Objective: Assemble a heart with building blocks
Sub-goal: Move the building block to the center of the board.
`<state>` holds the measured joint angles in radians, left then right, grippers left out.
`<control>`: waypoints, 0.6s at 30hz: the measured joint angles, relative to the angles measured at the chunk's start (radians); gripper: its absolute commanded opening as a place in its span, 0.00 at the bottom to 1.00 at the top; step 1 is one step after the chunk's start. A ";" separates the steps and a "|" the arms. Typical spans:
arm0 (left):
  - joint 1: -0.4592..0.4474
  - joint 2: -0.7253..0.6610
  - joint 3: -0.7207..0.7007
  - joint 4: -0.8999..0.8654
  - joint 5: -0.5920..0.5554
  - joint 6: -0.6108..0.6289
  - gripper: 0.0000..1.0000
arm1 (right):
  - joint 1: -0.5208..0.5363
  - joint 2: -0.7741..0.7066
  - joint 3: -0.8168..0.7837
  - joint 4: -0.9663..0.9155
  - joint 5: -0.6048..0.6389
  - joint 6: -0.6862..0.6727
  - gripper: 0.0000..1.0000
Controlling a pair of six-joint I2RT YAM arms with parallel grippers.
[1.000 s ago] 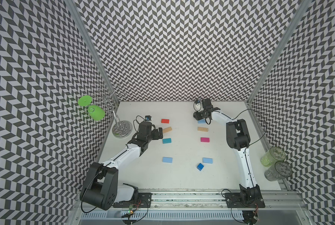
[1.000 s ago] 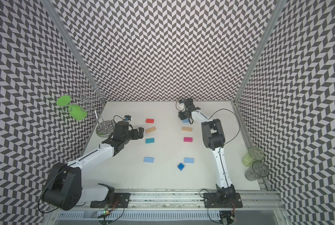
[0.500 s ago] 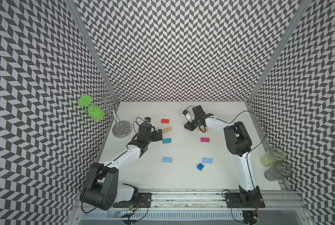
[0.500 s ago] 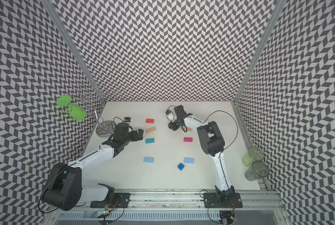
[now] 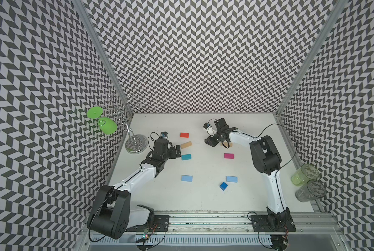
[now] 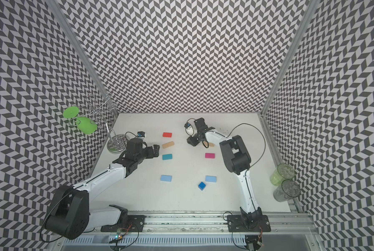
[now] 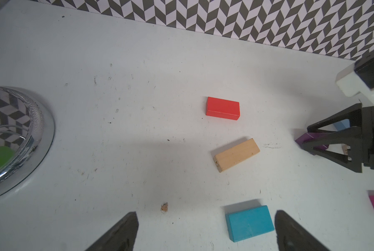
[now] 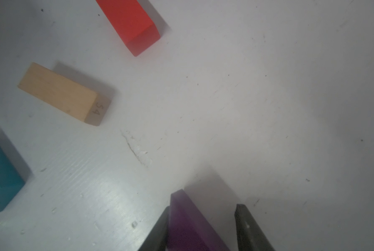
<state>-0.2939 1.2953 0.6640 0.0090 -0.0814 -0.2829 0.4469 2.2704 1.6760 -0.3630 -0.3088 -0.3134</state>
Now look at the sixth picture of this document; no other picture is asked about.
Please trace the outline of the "red rectangular block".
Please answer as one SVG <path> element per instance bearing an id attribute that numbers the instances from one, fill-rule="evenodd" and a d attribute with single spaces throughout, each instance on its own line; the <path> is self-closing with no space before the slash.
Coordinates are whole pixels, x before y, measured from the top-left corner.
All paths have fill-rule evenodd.
<path id="1" fill-rule="evenodd" d="M 170 133 L 170 132 L 164 132 L 162 136 L 164 138 L 171 138 L 172 137 L 172 133 Z"/>

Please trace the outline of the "teal rectangular block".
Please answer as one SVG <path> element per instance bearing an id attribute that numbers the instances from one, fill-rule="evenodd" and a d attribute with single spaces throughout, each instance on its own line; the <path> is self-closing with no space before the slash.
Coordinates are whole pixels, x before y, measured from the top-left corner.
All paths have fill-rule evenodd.
<path id="1" fill-rule="evenodd" d="M 165 160 L 171 160 L 173 159 L 173 155 L 172 154 L 164 154 L 162 156 L 162 159 L 165 161 Z"/>

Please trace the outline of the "magenta rectangular block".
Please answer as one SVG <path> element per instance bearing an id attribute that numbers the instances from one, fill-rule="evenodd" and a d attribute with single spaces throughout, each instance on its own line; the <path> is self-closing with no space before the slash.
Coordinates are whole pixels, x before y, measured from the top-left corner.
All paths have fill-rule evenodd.
<path id="1" fill-rule="evenodd" d="M 215 158 L 215 153 L 205 153 L 205 158 L 206 159 L 214 159 Z"/>

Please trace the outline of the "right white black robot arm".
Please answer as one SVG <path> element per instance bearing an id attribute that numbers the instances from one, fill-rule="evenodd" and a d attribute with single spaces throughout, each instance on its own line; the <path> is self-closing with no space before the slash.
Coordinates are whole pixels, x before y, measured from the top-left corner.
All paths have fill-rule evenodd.
<path id="1" fill-rule="evenodd" d="M 212 143 L 220 147 L 225 167 L 234 174 L 239 184 L 242 224 L 247 230 L 255 228 L 263 213 L 252 188 L 250 169 L 253 164 L 242 137 L 231 134 L 225 136 L 214 127 L 209 127 L 204 118 L 192 120 L 193 123 L 188 120 L 184 125 L 186 132 L 193 132 L 187 138 L 187 143 L 191 146 L 202 143 L 206 148 Z"/>

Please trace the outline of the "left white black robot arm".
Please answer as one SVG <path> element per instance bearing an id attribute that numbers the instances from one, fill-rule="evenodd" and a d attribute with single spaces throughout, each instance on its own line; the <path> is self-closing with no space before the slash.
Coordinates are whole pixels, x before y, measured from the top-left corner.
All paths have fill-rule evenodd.
<path id="1" fill-rule="evenodd" d="M 148 146 L 140 138 L 127 142 L 126 150 L 108 168 L 78 184 L 62 185 L 54 191 L 53 199 L 41 224 L 61 237 L 75 239 L 90 229 L 128 229 L 128 210 L 117 205 L 90 210 L 90 203 L 113 184 L 130 176 L 146 159 L 159 156 L 160 146 Z"/>

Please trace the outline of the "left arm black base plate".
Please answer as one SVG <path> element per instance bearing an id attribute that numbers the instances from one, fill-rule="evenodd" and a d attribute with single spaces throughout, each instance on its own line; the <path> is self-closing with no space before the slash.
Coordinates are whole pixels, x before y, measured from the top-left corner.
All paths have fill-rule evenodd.
<path id="1" fill-rule="evenodd" d="M 122 216 L 114 225 L 105 225 L 101 227 L 101 232 L 117 232 L 125 230 L 128 232 L 142 232 L 145 225 L 145 215 Z"/>

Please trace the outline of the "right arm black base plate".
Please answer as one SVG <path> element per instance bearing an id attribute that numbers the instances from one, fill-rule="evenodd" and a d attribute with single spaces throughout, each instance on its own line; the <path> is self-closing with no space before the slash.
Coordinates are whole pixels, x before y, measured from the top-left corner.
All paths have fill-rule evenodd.
<path id="1" fill-rule="evenodd" d="M 259 219 L 249 222 L 243 220 L 241 215 L 227 215 L 227 227 L 229 232 L 271 232 L 271 226 L 267 215 L 262 215 Z"/>

